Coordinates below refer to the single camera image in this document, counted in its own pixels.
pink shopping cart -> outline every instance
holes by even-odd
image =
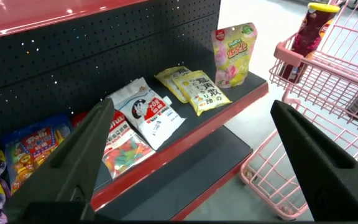
[[[270,81],[282,86],[282,101],[292,105],[358,160],[358,4],[348,0],[312,59],[292,52],[295,35],[277,45]],[[282,78],[287,65],[307,65],[298,84]],[[327,114],[314,112],[301,102]],[[308,209],[277,130],[243,163],[241,179],[283,220],[295,220]]]

white floor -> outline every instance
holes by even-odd
[[[307,4],[297,0],[222,0],[218,27],[245,22],[255,24],[258,38],[250,62],[250,71],[269,82],[269,69],[276,60],[273,56],[275,46],[298,30],[306,11]],[[257,149],[275,129],[270,108],[273,101],[281,99],[282,95],[282,87],[269,84],[267,96],[249,106],[225,126],[252,148]],[[235,177],[186,219],[277,220],[277,217],[266,203]],[[297,220],[313,220],[313,217],[307,211]]]

